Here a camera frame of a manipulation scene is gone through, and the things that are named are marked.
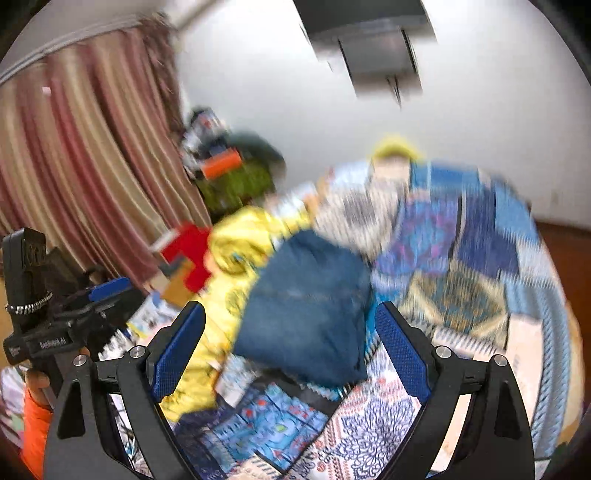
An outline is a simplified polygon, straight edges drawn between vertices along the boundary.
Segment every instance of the blue gripper pad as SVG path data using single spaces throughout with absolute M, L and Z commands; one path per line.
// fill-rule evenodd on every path
M 411 329 L 412 327 L 406 323 L 400 312 L 392 304 L 390 305 L 400 318 L 397 321 L 394 317 L 395 313 L 391 312 L 385 303 L 381 303 L 375 313 L 376 331 L 388 352 L 390 360 L 394 364 L 394 368 L 405 390 L 409 395 L 417 397 L 421 404 L 424 404 L 429 396 L 431 396 L 431 389 L 429 388 L 427 378 L 427 367 L 417 350 L 413 347 L 407 334 L 403 331 L 403 328 Z M 406 324 L 405 326 L 400 325 L 400 319 Z
M 107 283 L 103 283 L 98 285 L 92 289 L 92 291 L 88 295 L 88 299 L 90 301 L 101 301 L 111 295 L 115 295 L 120 291 L 125 290 L 126 288 L 130 288 L 131 281 L 127 277 L 116 278 L 114 280 L 108 281 Z
M 154 336 L 148 345 L 146 376 L 155 401 L 172 395 L 204 330 L 205 309 L 190 301 L 170 327 Z

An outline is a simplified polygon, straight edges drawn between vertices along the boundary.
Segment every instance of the orange sleeve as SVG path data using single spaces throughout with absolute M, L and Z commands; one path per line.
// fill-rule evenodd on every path
M 21 459 L 38 480 L 43 477 L 43 457 L 51 415 L 51 410 L 38 405 L 27 389 L 23 412 L 25 431 Z

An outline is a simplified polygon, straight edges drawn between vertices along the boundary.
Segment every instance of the patterned blanket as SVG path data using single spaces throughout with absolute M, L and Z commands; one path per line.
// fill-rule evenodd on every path
M 214 460 L 214 476 L 220 478 L 375 479 L 420 408 L 405 392 L 375 333 L 373 313 L 385 300 L 434 345 L 445 344 L 458 355 L 483 361 L 505 355 L 524 398 L 535 458 L 550 457 L 569 390 L 568 318 L 558 276 L 526 204 L 501 179 L 438 161 L 357 162 L 350 170 L 340 167 L 328 190 L 314 229 L 358 251 L 372 265 L 374 302 L 366 327 L 369 379 L 332 390 L 300 385 L 297 394 L 282 392 L 287 395 L 282 410 L 271 395 L 277 384 L 252 391 L 261 374 L 257 366 L 231 357 L 217 388 L 223 407 L 207 413 L 216 420 L 204 421 L 205 413 L 189 414 L 177 427 L 179 441 L 196 466 L 204 468 L 195 455 L 200 452 Z M 309 186 L 285 195 L 272 213 L 297 210 L 303 192 L 309 195 Z M 334 412 L 303 401 L 315 398 L 310 393 L 334 402 Z M 246 418 L 252 407 L 245 402 L 255 397 L 265 408 L 271 405 L 273 418 L 282 419 L 273 420 L 275 426 L 289 435 L 272 440 L 277 429 L 268 415 L 253 430 Z M 434 471 L 444 470 L 451 459 L 468 401 L 462 398 L 458 404 Z M 296 404 L 318 414 L 315 418 L 323 424 L 294 419 L 289 408 Z M 247 439 L 246 453 L 236 449 L 241 435 Z

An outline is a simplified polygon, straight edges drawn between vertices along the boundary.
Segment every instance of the wooden floor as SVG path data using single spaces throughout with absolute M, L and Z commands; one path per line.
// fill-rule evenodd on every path
M 583 336 L 585 404 L 591 403 L 591 232 L 538 223 Z

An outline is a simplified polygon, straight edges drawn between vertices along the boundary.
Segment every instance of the striped curtain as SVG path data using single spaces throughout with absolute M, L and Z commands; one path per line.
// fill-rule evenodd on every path
M 170 32 L 159 19 L 47 55 L 0 86 L 0 233 L 29 226 L 82 267 L 136 284 L 182 222 L 209 226 L 177 148 Z

